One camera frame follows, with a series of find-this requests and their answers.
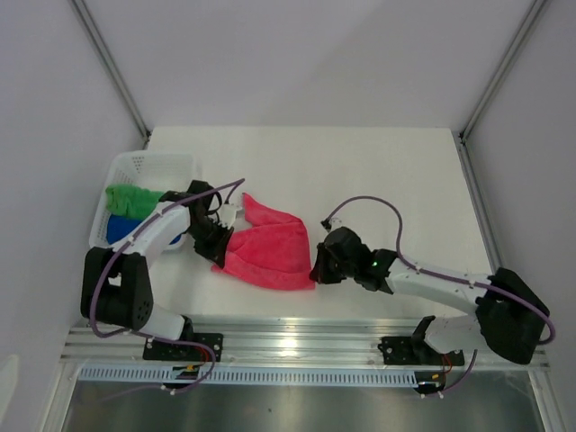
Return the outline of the pink microfiber towel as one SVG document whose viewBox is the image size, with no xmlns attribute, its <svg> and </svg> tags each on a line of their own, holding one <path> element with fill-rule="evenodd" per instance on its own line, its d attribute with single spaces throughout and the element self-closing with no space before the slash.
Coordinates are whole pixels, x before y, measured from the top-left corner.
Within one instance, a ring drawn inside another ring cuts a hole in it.
<svg viewBox="0 0 576 432">
<path fill-rule="evenodd" d="M 303 221 L 248 193 L 243 194 L 243 207 L 250 227 L 232 234 L 224 267 L 213 265 L 211 270 L 273 291 L 313 290 L 311 247 Z"/>
</svg>

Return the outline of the green microfiber towel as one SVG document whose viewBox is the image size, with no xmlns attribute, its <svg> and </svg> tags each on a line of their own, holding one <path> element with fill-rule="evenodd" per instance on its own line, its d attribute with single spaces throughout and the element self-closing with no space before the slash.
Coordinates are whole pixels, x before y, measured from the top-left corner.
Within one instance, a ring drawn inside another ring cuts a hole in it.
<svg viewBox="0 0 576 432">
<path fill-rule="evenodd" d="M 133 220 L 145 220 L 164 194 L 133 184 L 111 184 L 104 192 L 109 213 Z"/>
</svg>

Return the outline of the blue microfiber towel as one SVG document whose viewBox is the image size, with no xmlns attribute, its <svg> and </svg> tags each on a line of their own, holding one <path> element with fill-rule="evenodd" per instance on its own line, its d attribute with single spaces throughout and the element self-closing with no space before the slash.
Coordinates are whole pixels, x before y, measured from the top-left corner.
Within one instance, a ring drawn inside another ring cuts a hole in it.
<svg viewBox="0 0 576 432">
<path fill-rule="evenodd" d="M 111 214 L 105 232 L 105 239 L 108 244 L 113 244 L 134 231 L 142 220 L 130 219 L 125 216 Z"/>
</svg>

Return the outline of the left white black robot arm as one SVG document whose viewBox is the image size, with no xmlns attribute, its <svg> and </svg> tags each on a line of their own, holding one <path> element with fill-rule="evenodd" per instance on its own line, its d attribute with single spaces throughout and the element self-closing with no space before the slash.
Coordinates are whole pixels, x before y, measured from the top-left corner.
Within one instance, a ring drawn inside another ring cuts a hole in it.
<svg viewBox="0 0 576 432">
<path fill-rule="evenodd" d="M 149 270 L 178 236 L 189 236 L 197 255 L 223 268 L 236 213 L 227 210 L 230 199 L 221 193 L 233 193 L 242 183 L 212 187 L 194 180 L 185 192 L 168 191 L 130 234 L 86 253 L 80 309 L 99 338 L 107 336 L 98 328 L 104 323 L 164 343 L 177 360 L 194 352 L 192 322 L 155 303 Z"/>
</svg>

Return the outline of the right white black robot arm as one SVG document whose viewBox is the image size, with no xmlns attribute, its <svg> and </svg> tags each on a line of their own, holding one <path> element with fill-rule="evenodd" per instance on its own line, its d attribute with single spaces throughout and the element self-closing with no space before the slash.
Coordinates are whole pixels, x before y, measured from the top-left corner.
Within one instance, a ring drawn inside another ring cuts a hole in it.
<svg viewBox="0 0 576 432">
<path fill-rule="evenodd" d="M 310 279 L 318 284 L 352 279 L 370 292 L 419 297 L 459 310 L 459 317 L 429 316 L 418 324 L 410 350 L 425 364 L 451 351 L 488 348 L 527 365 L 550 322 L 548 308 L 512 270 L 442 274 L 412 264 L 397 251 L 370 249 L 346 227 L 331 231 L 318 244 Z"/>
</svg>

